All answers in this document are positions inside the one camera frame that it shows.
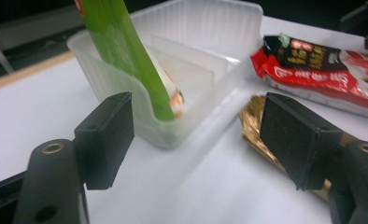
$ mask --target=green package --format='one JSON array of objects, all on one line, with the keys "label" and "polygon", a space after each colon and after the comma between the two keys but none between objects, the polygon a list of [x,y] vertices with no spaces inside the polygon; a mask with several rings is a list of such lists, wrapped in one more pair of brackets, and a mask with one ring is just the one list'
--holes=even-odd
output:
[{"label": "green package", "polygon": [[171,96],[140,41],[123,0],[81,0],[76,4],[101,58],[143,83],[157,119],[174,119]]}]

